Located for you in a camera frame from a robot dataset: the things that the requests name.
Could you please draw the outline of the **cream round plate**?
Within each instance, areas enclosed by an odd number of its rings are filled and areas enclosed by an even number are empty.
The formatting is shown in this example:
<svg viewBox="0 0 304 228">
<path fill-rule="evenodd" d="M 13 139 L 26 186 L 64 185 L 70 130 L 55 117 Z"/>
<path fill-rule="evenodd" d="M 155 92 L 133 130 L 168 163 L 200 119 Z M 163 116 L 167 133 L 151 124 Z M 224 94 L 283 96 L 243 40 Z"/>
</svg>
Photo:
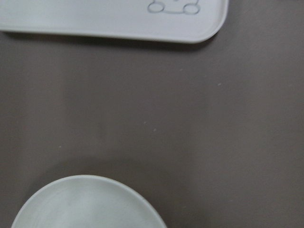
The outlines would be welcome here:
<svg viewBox="0 0 304 228">
<path fill-rule="evenodd" d="M 164 228 L 155 208 L 110 178 L 75 175 L 53 181 L 21 207 L 13 228 Z"/>
</svg>

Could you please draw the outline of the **cream rabbit tray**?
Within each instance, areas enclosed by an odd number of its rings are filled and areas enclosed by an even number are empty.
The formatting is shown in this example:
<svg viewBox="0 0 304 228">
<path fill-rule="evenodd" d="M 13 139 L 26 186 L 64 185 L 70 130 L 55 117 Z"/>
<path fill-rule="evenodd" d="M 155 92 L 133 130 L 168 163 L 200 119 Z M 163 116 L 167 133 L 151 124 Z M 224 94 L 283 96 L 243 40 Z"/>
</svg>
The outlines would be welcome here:
<svg viewBox="0 0 304 228">
<path fill-rule="evenodd" d="M 4 32 L 195 44 L 214 36 L 227 0 L 3 0 Z"/>
</svg>

